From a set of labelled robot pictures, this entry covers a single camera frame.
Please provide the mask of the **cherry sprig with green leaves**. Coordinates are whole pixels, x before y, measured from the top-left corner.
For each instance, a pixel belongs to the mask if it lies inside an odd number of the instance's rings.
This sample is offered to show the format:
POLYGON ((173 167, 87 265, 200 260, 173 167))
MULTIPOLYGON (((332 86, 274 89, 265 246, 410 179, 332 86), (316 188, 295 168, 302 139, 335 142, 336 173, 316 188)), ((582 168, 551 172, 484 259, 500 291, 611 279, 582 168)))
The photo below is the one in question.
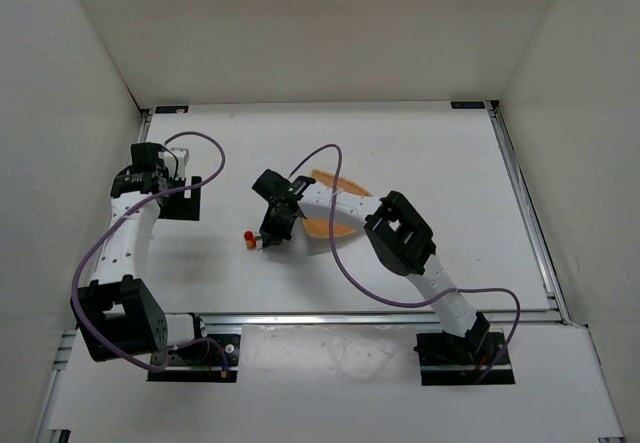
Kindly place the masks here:
POLYGON ((260 250, 263 246, 262 236, 259 233, 247 230, 243 233, 245 246, 250 251, 260 250))

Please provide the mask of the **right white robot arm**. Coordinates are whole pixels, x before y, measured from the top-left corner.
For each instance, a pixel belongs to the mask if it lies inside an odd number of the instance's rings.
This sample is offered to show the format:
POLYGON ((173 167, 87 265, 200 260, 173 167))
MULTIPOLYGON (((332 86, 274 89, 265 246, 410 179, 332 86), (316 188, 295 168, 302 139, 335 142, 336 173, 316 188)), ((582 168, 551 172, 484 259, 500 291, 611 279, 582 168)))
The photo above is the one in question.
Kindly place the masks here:
POLYGON ((409 281, 422 300, 393 302, 360 283, 356 286, 387 306, 432 308, 442 332, 429 341, 426 352, 438 364, 489 365, 503 357, 505 346, 498 334, 455 287, 437 255, 433 230, 401 193, 391 191, 381 198, 358 196, 311 177, 289 181, 270 169, 258 177, 252 190, 267 203, 259 229, 264 248, 290 240, 299 219, 326 219, 330 237, 336 236, 336 225, 364 233, 380 264, 409 281))

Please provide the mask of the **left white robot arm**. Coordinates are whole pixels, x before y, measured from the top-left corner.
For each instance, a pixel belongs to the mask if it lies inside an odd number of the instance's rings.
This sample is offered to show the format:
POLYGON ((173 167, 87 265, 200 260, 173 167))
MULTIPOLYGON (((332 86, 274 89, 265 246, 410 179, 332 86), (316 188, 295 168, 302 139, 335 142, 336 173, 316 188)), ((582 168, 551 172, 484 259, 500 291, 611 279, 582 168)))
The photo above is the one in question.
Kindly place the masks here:
POLYGON ((206 335, 196 314, 165 314, 143 281, 156 221, 197 221, 200 192, 162 196, 133 208, 150 195, 185 186, 188 161, 186 148, 131 146, 131 164, 117 173, 110 190, 111 222, 122 224, 101 246, 89 285, 78 291, 89 322, 131 356, 158 354, 206 335))

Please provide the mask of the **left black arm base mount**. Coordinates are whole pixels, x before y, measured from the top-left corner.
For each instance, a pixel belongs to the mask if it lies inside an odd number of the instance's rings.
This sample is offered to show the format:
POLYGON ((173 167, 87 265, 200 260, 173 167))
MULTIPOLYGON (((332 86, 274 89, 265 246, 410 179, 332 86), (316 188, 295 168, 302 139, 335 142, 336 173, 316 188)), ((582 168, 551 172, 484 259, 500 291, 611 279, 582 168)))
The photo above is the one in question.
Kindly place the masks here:
POLYGON ((241 334, 230 330, 210 333, 196 313, 169 314, 167 349, 151 355, 150 364, 166 364, 162 372, 147 373, 149 382, 236 383, 241 334))

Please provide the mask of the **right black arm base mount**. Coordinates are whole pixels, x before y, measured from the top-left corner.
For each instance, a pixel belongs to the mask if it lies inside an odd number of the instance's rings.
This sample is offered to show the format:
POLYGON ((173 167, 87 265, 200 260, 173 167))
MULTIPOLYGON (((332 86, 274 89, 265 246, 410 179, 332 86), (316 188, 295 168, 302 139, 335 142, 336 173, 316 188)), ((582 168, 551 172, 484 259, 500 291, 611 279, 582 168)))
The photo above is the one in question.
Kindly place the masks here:
POLYGON ((418 355, 422 386, 514 385, 516 383, 509 353, 481 378, 497 354, 504 348, 503 331, 490 331, 475 353, 454 347, 444 332, 418 333, 414 351, 418 355))

